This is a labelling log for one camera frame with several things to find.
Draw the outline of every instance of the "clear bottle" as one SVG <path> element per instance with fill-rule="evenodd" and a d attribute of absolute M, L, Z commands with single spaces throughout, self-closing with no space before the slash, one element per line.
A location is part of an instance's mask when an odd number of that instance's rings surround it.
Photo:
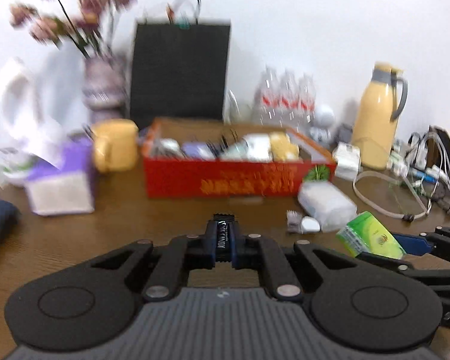
<path fill-rule="evenodd" d="M 278 105 L 279 85 L 277 72 L 266 66 L 260 84 L 255 93 L 252 121 L 261 125 L 279 125 L 280 117 L 276 112 Z"/>
<path fill-rule="evenodd" d="M 315 110 L 315 99 L 317 92 L 313 83 L 313 78 L 307 74 L 298 82 L 298 118 L 300 120 L 300 133 L 310 134 L 313 124 L 313 113 Z"/>
<path fill-rule="evenodd" d="M 293 128 L 295 131 L 299 129 L 299 120 L 296 118 L 299 103 L 298 94 L 295 75 L 293 72 L 285 70 L 280 81 L 279 113 L 281 115 L 281 126 Z"/>

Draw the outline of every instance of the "red cardboard box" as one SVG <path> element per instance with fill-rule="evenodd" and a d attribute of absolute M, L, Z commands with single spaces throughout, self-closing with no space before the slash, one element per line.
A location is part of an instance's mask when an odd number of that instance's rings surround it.
<path fill-rule="evenodd" d="M 154 156 L 162 138 L 184 142 L 218 142 L 232 132 L 240 139 L 251 133 L 286 131 L 300 147 L 297 162 L 231 162 Z M 151 198 L 218 197 L 231 195 L 297 195 L 303 179 L 330 180 L 336 163 L 313 140 L 272 126 L 224 125 L 217 121 L 156 118 L 142 147 L 146 188 Z"/>

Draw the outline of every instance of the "bouquet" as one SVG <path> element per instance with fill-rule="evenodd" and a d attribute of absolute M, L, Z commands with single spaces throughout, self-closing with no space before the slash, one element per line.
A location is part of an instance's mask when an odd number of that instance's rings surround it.
<path fill-rule="evenodd" d="M 78 0 L 81 15 L 70 17 L 62 2 L 64 17 L 42 15 L 31 5 L 16 3 L 10 6 L 11 25 L 22 28 L 30 23 L 30 35 L 41 43 L 60 46 L 63 40 L 72 41 L 81 53 L 89 58 L 87 50 L 93 49 L 97 56 L 112 54 L 111 43 L 121 11 L 128 9 L 136 0 Z M 101 22 L 108 13 L 108 34 L 104 42 Z"/>

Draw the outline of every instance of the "brown tabletop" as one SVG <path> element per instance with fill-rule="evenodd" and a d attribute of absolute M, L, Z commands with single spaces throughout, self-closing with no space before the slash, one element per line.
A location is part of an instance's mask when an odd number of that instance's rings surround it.
<path fill-rule="evenodd" d="M 358 211 L 371 211 L 390 231 L 418 234 L 433 231 L 436 226 L 450 226 L 450 218 L 433 207 L 427 219 L 406 224 L 377 213 L 354 194 L 351 182 L 336 178 L 334 183 L 358 205 Z M 389 188 L 383 180 L 359 181 L 360 191 L 384 208 L 399 212 L 401 207 L 419 212 L 411 194 L 400 188 Z M 181 234 L 201 234 L 216 212 L 235 214 L 243 233 L 260 233 L 279 244 L 291 246 L 297 239 L 345 252 L 335 233 L 297 235 L 286 232 L 286 211 L 301 208 L 295 198 L 210 198 L 148 199 L 141 164 L 125 173 L 100 176 L 96 190 L 94 214 L 40 217 L 30 212 L 25 192 L 7 187 L 0 198 L 15 204 L 22 212 L 19 224 L 0 246 L 0 359 L 14 348 L 14 342 L 3 317 L 8 296 L 17 287 L 62 268 L 131 243 L 152 239 L 155 245 L 167 244 Z M 450 263 L 433 256 L 411 257 L 417 268 L 450 268 Z M 192 271 L 192 286 L 257 286 L 253 271 L 233 271 L 219 264 L 214 271 Z M 435 349 L 443 353 L 450 343 L 450 332 L 440 329 Z"/>

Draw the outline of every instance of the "thermos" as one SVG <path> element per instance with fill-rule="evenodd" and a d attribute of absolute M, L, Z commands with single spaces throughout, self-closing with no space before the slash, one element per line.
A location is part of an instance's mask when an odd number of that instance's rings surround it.
<path fill-rule="evenodd" d="M 398 117 L 407 100 L 408 83 L 398 75 L 400 69 L 376 63 L 372 79 L 363 93 L 352 134 L 352 144 L 360 148 L 366 167 L 385 169 L 395 138 Z M 397 83 L 402 83 L 402 97 L 397 101 Z"/>

